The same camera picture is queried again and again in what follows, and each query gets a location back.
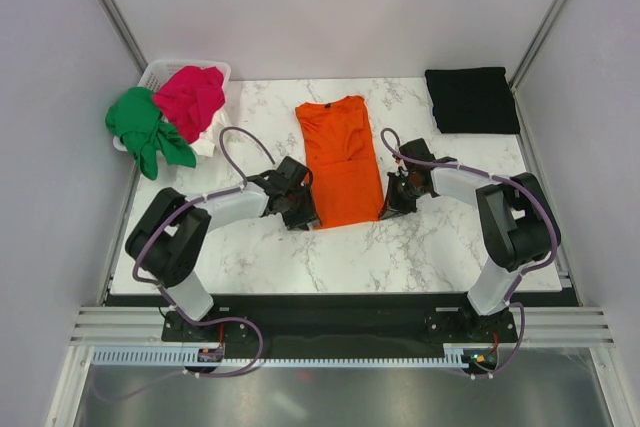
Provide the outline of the orange t shirt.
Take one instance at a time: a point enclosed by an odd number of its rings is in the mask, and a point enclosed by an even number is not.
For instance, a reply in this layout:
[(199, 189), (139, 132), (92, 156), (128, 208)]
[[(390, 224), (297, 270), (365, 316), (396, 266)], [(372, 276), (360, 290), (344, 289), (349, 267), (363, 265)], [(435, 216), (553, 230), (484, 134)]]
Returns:
[(295, 114), (321, 226), (377, 221), (384, 199), (364, 98), (304, 103)]

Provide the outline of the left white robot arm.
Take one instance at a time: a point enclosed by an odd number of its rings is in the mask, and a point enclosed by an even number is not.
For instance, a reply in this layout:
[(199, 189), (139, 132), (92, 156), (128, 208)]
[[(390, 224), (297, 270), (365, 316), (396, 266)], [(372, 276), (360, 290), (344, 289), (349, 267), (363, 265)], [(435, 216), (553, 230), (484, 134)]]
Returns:
[[(189, 200), (173, 188), (156, 194), (125, 242), (134, 260), (133, 277), (148, 281), (185, 317), (185, 329), (208, 340), (219, 329), (211, 310), (212, 295), (195, 272), (207, 235), (249, 219), (279, 215), (288, 230), (309, 231), (320, 225), (311, 186), (314, 176), (287, 156), (276, 168), (252, 175), (241, 184)], [(139, 271), (146, 271), (145, 279)]]

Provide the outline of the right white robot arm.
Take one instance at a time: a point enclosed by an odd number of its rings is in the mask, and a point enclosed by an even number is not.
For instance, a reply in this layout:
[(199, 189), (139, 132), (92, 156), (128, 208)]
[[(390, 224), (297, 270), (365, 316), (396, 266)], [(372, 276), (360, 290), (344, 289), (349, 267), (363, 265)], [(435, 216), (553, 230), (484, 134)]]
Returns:
[(529, 172), (504, 177), (436, 158), (419, 138), (393, 147), (398, 168), (388, 174), (381, 220), (417, 211), (424, 196), (450, 197), (477, 209), (488, 259), (466, 293), (458, 328), (467, 339), (483, 339), (494, 328), (492, 315), (506, 309), (528, 273), (555, 261), (561, 233), (537, 177)]

